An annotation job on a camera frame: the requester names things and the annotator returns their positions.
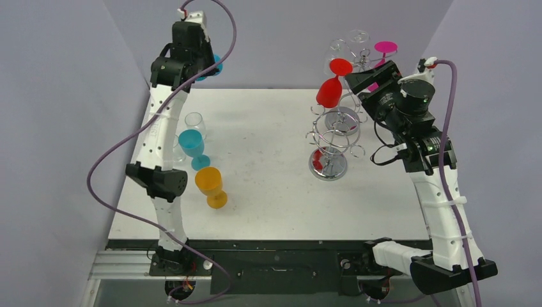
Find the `pink wine glass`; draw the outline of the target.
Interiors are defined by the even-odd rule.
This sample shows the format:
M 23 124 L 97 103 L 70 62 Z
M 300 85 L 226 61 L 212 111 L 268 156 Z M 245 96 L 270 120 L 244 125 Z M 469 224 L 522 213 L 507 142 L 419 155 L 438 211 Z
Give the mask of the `pink wine glass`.
M 382 57 L 380 58 L 380 60 L 373 66 L 373 69 L 376 69 L 382 66 L 386 62 L 389 56 L 392 56 L 393 54 L 397 53 L 398 45 L 392 41 L 381 41 L 381 42 L 375 43 L 374 50 L 382 54 Z

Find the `clear wine glass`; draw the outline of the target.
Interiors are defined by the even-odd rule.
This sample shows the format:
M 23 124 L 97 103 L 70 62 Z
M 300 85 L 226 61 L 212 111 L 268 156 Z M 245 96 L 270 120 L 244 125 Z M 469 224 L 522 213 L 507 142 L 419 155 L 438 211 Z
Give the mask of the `clear wine glass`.
M 173 137 L 172 151 L 173 151 L 172 158 L 175 164 L 183 163 L 186 160 L 187 156 L 185 155 L 185 152 L 181 149 L 181 146 L 178 141 L 178 135 L 175 135 Z
M 202 138 L 206 139 L 206 125 L 203 116 L 198 112 L 191 112 L 185 116 L 185 124 L 187 129 L 194 129 L 200 132 Z

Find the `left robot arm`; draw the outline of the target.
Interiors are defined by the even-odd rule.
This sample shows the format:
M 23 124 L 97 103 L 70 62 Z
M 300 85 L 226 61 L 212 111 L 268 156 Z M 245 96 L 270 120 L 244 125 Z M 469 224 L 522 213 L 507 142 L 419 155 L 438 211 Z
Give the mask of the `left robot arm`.
M 183 229 L 180 196 L 188 175 L 173 166 L 174 137 L 190 86 L 174 98 L 182 83 L 215 63 L 205 22 L 178 21 L 172 26 L 172 41 L 151 64 L 149 118 L 153 123 L 143 132 L 142 147 L 125 173 L 146 190 L 153 203 L 159 231 L 157 264 L 175 275 L 188 272 L 192 254 L 183 249 L 187 235 Z

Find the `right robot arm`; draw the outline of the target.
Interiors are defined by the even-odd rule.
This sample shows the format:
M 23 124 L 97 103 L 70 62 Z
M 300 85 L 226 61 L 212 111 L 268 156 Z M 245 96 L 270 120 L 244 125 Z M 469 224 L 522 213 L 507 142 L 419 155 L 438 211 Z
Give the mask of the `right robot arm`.
M 476 284 L 498 273 L 473 238 L 458 188 L 457 158 L 446 128 L 430 113 L 435 94 L 437 58 L 420 60 L 416 73 L 403 76 L 395 62 L 348 74 L 351 91 L 371 119 L 391 132 L 396 158 L 410 177 L 432 248 L 412 248 L 389 238 L 369 241 L 360 256 L 362 268 L 383 267 L 411 277 L 426 295 Z

